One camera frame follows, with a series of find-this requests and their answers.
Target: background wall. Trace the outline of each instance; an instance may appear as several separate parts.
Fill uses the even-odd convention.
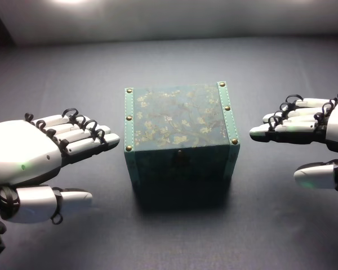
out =
[[[338,0],[0,0],[16,44],[338,34]]]
[[[220,80],[228,81],[242,143],[224,205],[140,210],[121,142],[48,182],[92,192],[92,209],[60,226],[6,223],[0,269],[338,269],[338,192],[305,190],[292,177],[298,166],[338,154],[317,143],[265,144],[248,135],[289,94],[331,98],[338,93],[338,39],[0,50],[0,122],[76,107],[123,138],[124,87]]]

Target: gray table surface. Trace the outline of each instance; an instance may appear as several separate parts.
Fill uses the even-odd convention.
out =
[[[92,192],[92,209],[60,226],[6,223],[0,270],[338,269],[338,192],[305,190],[292,178],[298,166],[338,154],[317,143],[265,144],[248,135],[289,94],[332,98],[338,93],[338,39],[0,50],[0,122],[76,107],[123,138],[125,87],[220,80],[228,82],[242,143],[226,204],[140,210],[121,142],[47,182]]]

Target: floral box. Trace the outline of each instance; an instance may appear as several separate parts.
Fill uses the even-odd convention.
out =
[[[134,187],[231,179],[240,140],[226,82],[125,89],[124,154]]]

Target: teal strap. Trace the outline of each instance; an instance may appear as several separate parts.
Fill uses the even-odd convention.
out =
[[[240,148],[240,140],[239,140],[239,136],[237,133],[237,129],[235,127],[232,105],[230,104],[226,82],[218,82],[217,86],[218,86],[218,91],[219,91],[219,96],[220,96],[221,108],[223,110],[223,116],[225,120],[226,132],[228,133],[229,144],[230,144],[229,157],[228,157],[228,161],[226,162],[224,177],[230,178],[232,177],[235,162],[237,161],[239,148]]]
[[[139,183],[139,174],[135,161],[135,145],[134,145],[134,89],[125,89],[125,139],[124,139],[124,156],[128,167],[131,182]],[[131,150],[127,151],[127,146],[131,146]]]

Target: white robotic hand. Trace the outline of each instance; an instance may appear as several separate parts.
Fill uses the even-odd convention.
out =
[[[264,124],[252,128],[250,136],[259,142],[294,144],[325,143],[338,152],[338,95],[331,100],[290,95],[274,114],[265,115]],[[334,188],[338,191],[338,159],[303,165],[294,174],[295,181],[307,188]]]
[[[62,115],[0,123],[0,216],[17,223],[35,223],[63,216],[91,204],[79,189],[41,185],[60,169],[119,144],[110,128],[67,109]]]

